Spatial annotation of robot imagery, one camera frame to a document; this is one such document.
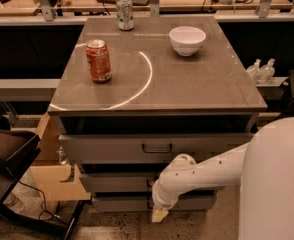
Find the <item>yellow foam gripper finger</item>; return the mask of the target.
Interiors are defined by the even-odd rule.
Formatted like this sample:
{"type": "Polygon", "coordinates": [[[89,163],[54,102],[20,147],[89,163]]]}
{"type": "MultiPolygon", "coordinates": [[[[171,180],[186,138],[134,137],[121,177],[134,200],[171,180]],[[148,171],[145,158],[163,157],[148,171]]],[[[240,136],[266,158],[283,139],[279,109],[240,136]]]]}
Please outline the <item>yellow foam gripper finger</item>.
{"type": "Polygon", "coordinates": [[[154,206],[152,211],[152,222],[160,223],[168,215],[168,213],[168,210],[154,206]]]}

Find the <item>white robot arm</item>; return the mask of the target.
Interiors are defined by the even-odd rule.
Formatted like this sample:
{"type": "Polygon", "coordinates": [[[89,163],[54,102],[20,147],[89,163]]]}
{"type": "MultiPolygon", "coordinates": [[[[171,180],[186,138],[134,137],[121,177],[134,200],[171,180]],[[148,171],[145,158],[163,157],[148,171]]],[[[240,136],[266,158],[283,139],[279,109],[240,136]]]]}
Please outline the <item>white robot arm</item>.
{"type": "Polygon", "coordinates": [[[176,156],[152,187],[152,220],[195,189],[240,186],[238,240],[294,240],[294,117],[273,121],[237,148],[203,162],[176,156]]]}

